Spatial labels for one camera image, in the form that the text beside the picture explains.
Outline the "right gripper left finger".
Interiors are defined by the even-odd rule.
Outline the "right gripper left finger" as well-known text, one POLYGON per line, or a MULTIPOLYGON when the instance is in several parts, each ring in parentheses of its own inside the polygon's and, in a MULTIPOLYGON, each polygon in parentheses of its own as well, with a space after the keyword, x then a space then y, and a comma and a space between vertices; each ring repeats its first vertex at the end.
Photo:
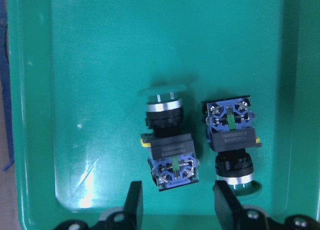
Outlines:
POLYGON ((132 181, 123 207, 126 230, 141 230, 144 215, 143 183, 132 181))

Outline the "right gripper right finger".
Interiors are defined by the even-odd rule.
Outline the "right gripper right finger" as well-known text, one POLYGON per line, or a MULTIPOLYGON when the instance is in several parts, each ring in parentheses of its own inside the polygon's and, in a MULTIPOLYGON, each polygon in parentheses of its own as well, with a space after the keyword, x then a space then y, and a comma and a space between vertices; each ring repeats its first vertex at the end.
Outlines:
POLYGON ((223 230, 238 230, 242 205, 224 180, 216 180, 213 186, 214 210, 223 230))

